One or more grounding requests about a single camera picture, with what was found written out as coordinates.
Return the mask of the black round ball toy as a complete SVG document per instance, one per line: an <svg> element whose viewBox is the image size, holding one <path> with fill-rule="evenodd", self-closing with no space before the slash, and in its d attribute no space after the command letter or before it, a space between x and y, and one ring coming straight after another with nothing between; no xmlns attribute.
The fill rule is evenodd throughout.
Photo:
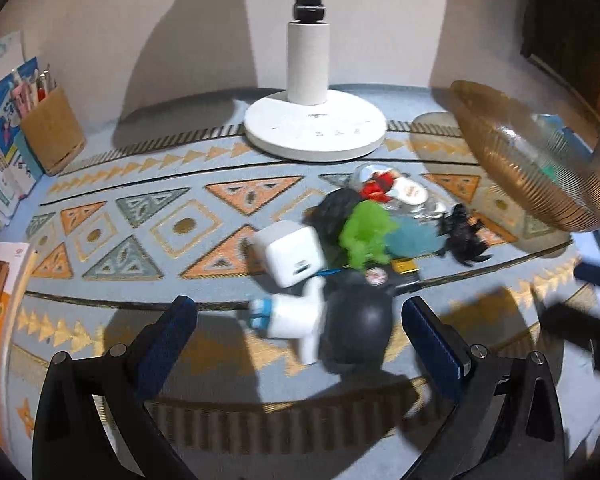
<svg viewBox="0 0 600 480"><path fill-rule="evenodd" d="M326 370L345 375L379 370L394 326L393 296L358 271L330 274L318 355Z"/></svg>

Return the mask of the teal translucent toy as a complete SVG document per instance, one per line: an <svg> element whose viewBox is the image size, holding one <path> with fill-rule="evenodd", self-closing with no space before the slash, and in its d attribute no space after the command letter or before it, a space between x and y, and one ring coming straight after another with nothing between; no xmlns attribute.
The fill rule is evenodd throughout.
<svg viewBox="0 0 600 480"><path fill-rule="evenodd" d="M393 218L396 229L385 236L387 252L393 257L413 259L433 254L445 243L445 237L438 234L434 222L419 220L410 216Z"/></svg>

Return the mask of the clear round lidded container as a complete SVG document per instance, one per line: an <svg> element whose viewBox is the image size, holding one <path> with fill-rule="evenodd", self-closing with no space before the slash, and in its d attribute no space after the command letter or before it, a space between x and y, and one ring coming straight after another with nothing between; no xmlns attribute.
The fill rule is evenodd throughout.
<svg viewBox="0 0 600 480"><path fill-rule="evenodd" d="M445 204L434 194L407 174L390 166L358 166L349 177L348 187L358 192L363 200L372 200L394 214L434 220L446 213Z"/></svg>

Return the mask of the white blue robot figure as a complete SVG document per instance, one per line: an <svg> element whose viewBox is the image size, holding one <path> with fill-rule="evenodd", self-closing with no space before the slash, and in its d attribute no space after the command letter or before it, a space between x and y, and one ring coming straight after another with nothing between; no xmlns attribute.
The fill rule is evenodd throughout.
<svg viewBox="0 0 600 480"><path fill-rule="evenodd" d="M249 326L268 339L294 340L302 365L314 364L323 326L326 281L314 276L300 296L275 294L249 303Z"/></svg>

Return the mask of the green rubber toy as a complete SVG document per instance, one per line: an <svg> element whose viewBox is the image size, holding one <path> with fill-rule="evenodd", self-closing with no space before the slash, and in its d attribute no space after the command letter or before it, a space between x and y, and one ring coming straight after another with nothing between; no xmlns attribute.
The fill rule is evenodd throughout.
<svg viewBox="0 0 600 480"><path fill-rule="evenodd" d="M386 236L398 229L388 211L372 200L354 206L339 235L339 246L347 252L348 265L363 271L366 263L388 264Z"/></svg>

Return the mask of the white charger cube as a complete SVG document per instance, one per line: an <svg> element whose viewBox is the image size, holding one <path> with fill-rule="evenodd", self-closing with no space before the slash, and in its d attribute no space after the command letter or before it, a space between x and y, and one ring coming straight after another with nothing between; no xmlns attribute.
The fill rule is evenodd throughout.
<svg viewBox="0 0 600 480"><path fill-rule="evenodd" d="M312 226L280 220L255 232L250 244L265 272L280 288L297 285L327 266Z"/></svg>

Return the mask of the red figure black hair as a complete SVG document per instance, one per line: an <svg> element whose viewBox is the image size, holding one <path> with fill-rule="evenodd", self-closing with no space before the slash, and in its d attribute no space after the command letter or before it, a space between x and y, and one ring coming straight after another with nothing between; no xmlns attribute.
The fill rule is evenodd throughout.
<svg viewBox="0 0 600 480"><path fill-rule="evenodd" d="M308 214L309 226L314 227L320 240L342 249L339 246L339 235L344 222L354 206L362 201L362 197L352 188L338 188L327 194Z"/></svg>

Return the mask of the black spider toy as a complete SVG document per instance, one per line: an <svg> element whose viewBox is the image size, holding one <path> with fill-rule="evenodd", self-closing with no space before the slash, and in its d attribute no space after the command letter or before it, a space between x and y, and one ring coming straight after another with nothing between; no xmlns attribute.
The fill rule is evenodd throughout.
<svg viewBox="0 0 600 480"><path fill-rule="evenodd" d="M469 214L463 204L456 204L449 214L439 219L439 236L445 236L445 241L436 255L444 257L448 252L463 266L485 262L491 258L486 254L489 245L478 235L483 228L481 220L471 223Z"/></svg>

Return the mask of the patterned blue table mat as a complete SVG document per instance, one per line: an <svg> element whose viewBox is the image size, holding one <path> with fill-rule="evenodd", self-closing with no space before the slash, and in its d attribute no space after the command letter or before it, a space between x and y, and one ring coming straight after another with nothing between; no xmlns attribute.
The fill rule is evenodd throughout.
<svg viewBox="0 0 600 480"><path fill-rule="evenodd" d="M180 295L197 329L146 406L198 476L378 479L411 463L448 410L401 327L412 295L500 356L542 351L568 448L593 444L600 378L533 307L600 314L572 274L592 236L502 190L440 92L361 96L388 119L365 157L266 154L245 134L253 96L235 92L138 113L42 185L0 400L25 476L52 356L127 344Z"/></svg>

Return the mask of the row of standing books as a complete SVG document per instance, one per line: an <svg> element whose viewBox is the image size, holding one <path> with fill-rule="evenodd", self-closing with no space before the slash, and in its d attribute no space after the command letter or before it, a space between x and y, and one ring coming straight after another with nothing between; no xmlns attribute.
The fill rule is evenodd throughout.
<svg viewBox="0 0 600 480"><path fill-rule="evenodd" d="M20 200L26 198L43 175L20 127L12 90L12 70L30 60L24 57L22 33L0 39L0 230L8 226Z"/></svg>

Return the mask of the dark television screen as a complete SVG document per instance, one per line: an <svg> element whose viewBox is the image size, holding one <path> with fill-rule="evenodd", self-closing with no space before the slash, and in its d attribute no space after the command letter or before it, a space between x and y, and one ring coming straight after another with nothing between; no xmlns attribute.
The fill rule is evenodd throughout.
<svg viewBox="0 0 600 480"><path fill-rule="evenodd" d="M600 0L528 0L521 53L600 118Z"/></svg>

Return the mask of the woven pen holder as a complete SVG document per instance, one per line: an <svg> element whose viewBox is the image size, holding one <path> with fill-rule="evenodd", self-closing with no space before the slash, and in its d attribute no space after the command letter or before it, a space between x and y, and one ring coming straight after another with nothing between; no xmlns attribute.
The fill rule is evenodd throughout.
<svg viewBox="0 0 600 480"><path fill-rule="evenodd" d="M58 86L20 122L29 148L48 176L65 169L85 145L83 130Z"/></svg>

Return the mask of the white desk lamp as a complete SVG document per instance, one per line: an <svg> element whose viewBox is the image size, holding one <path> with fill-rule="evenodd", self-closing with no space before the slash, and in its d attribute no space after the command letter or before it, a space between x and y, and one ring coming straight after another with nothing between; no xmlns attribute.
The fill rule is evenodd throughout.
<svg viewBox="0 0 600 480"><path fill-rule="evenodd" d="M287 26L287 88L253 102L248 141L297 162L342 162L370 154L384 140L382 111L329 87L330 28L323 0L294 0Z"/></svg>

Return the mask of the pens in holder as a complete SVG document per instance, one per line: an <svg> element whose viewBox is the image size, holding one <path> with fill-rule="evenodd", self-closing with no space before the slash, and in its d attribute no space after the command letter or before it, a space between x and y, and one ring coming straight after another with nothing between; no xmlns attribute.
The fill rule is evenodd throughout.
<svg viewBox="0 0 600 480"><path fill-rule="evenodd" d="M50 73L50 64L40 68L37 58L30 58L12 70L12 100L21 118L26 117L38 103L57 87Z"/></svg>

